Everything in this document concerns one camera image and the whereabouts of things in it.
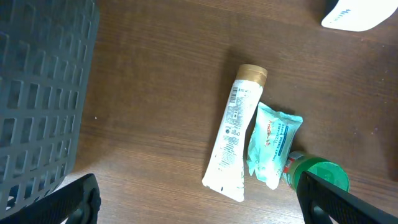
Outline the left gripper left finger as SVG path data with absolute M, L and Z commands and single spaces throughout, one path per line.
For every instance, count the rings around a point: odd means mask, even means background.
M 86 174 L 54 193 L 3 218 L 4 224 L 96 224 L 101 206 L 94 174 Z

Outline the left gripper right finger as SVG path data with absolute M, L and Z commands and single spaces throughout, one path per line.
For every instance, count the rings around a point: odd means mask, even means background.
M 300 175 L 296 193 L 305 223 L 397 223 L 397 217 L 311 172 Z

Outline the green lid jar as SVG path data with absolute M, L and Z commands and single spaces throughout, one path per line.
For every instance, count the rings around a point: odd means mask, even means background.
M 303 151 L 293 151 L 289 154 L 282 172 L 282 180 L 291 189 L 296 190 L 301 174 L 306 171 L 349 191 L 349 177 L 340 165 Z

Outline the teal wet wipes pack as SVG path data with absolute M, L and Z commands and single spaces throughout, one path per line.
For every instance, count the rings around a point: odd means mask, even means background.
M 248 146 L 249 174 L 255 175 L 258 180 L 275 190 L 279 185 L 294 136 L 302 123 L 301 116 L 274 111 L 260 102 Z

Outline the white tube with tan cap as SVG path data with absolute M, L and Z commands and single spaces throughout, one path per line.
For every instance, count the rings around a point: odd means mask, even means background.
M 202 184 L 237 202 L 244 200 L 244 143 L 257 108 L 267 70 L 243 64 L 238 68 Z

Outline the dark grey plastic basket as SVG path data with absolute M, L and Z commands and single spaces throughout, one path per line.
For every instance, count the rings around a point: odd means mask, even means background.
M 1 216 L 73 170 L 100 21 L 95 0 L 1 0 Z

